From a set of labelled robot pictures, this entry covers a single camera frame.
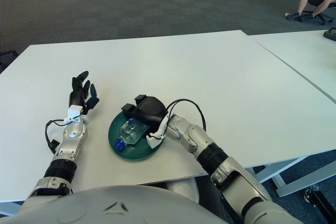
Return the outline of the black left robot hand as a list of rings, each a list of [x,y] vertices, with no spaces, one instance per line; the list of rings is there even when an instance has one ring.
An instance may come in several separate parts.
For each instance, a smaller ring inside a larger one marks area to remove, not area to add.
[[[69,96],[69,106],[81,106],[81,114],[86,115],[89,110],[92,110],[100,101],[97,97],[97,92],[94,84],[90,80],[85,79],[88,77],[89,71],[84,71],[77,77],[72,78],[72,92]]]

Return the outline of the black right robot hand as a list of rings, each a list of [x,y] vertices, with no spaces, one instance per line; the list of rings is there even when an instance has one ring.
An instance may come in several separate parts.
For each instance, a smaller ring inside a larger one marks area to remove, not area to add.
[[[140,94],[135,98],[134,104],[125,104],[121,110],[126,119],[134,118],[149,127],[148,131],[154,133],[167,115],[167,108],[156,97]]]

